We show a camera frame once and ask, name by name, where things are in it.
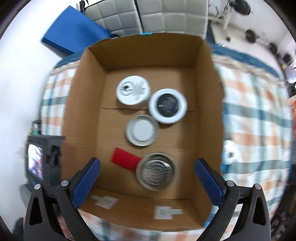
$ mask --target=blue gripper pad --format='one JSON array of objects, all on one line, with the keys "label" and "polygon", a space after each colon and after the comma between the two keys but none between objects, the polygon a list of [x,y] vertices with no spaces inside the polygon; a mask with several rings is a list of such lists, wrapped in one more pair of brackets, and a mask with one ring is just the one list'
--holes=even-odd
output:
[{"label": "blue gripper pad", "polygon": [[83,177],[76,185],[72,194],[72,205],[74,208],[82,205],[89,194],[94,182],[98,178],[101,171],[101,163],[97,158],[94,158],[94,162],[85,172]]},{"label": "blue gripper pad", "polygon": [[216,183],[209,170],[202,164],[200,160],[196,160],[194,171],[205,191],[207,192],[212,204],[214,206],[221,207],[224,204],[223,191]]}]

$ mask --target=silver screw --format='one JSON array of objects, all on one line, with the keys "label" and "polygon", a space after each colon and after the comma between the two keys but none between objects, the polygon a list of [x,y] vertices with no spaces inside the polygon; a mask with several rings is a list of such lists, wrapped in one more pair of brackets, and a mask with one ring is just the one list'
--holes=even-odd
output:
[{"label": "silver screw", "polygon": [[261,189],[261,186],[258,183],[256,183],[255,184],[255,188],[258,189],[258,190],[260,190]]},{"label": "silver screw", "polygon": [[227,181],[226,184],[230,187],[233,187],[234,186],[234,182],[233,181]]},{"label": "silver screw", "polygon": [[68,184],[69,184],[69,182],[67,180],[61,182],[61,185],[63,187],[68,186]]},{"label": "silver screw", "polygon": [[36,185],[34,186],[34,189],[35,189],[35,190],[38,190],[39,188],[41,188],[41,185],[40,185],[40,184],[36,184]]}]

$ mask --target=white quilted panel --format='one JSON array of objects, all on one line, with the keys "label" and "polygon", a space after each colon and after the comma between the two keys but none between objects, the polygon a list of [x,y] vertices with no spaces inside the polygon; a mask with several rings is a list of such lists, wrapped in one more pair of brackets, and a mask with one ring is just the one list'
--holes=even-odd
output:
[{"label": "white quilted panel", "polygon": [[143,33],[134,0],[102,0],[87,7],[84,14],[113,34]]},{"label": "white quilted panel", "polygon": [[173,32],[205,38],[208,0],[137,0],[144,32]]}]

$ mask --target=checkered bedsheet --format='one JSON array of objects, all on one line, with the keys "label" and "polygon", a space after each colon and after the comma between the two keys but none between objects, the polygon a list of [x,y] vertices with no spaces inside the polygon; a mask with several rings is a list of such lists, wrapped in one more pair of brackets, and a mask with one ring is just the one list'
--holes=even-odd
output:
[{"label": "checkered bedsheet", "polygon": [[[225,56],[212,56],[224,85],[223,121],[225,136],[239,152],[239,160],[222,163],[221,173],[237,185],[261,184],[270,216],[283,194],[290,166],[292,116],[285,86],[263,69]],[[79,60],[54,69],[41,103],[42,134],[61,135],[71,79]],[[222,239],[230,236],[241,205]],[[217,211],[213,207],[205,226]],[[196,240],[204,229],[158,232],[122,227],[80,211],[100,240]]]}]

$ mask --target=black monitor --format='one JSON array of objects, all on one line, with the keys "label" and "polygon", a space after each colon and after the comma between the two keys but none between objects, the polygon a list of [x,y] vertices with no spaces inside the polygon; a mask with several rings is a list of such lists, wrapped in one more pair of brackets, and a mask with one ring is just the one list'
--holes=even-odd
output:
[{"label": "black monitor", "polygon": [[25,168],[29,190],[36,184],[56,186],[61,182],[60,155],[65,137],[32,135],[26,145]]}]

